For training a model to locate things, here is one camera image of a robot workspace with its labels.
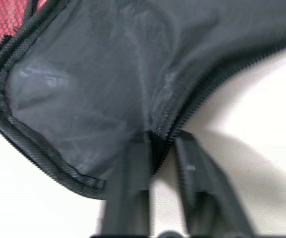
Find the white surface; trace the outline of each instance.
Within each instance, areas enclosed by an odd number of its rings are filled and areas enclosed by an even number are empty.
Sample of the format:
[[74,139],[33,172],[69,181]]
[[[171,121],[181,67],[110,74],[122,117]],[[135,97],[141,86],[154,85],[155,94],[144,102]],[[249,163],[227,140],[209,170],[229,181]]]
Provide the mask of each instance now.
[[[259,234],[286,234],[286,50],[236,75],[186,127],[227,171]],[[154,178],[152,233],[185,234],[173,158]],[[52,181],[0,136],[0,238],[87,238],[101,201]]]

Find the red mesh fabric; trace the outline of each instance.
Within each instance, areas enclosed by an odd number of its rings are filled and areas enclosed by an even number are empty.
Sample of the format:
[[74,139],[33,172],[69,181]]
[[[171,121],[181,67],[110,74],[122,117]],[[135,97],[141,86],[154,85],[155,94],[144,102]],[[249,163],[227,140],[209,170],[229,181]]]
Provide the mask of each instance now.
[[[28,0],[0,0],[0,40],[3,35],[14,35],[22,23]],[[46,0],[38,1],[41,7]]]

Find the black fabric bag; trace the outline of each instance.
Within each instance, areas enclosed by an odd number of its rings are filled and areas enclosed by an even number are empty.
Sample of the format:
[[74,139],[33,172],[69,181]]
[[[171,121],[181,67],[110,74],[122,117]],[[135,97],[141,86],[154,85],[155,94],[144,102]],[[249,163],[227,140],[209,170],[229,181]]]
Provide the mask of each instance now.
[[97,199],[133,135],[150,133],[156,172],[219,85],[286,47],[286,0],[48,0],[29,12],[0,43],[0,132]]

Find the white background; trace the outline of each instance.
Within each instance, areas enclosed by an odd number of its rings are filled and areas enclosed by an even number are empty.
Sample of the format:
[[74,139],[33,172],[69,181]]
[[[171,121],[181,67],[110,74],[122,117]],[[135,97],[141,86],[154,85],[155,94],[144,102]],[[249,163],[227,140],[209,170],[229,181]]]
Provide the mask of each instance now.
[[[259,234],[286,234],[286,50],[234,76],[187,130],[228,173]],[[152,234],[185,226],[173,158],[153,179]],[[0,238],[87,238],[103,202],[58,185],[0,136]]]

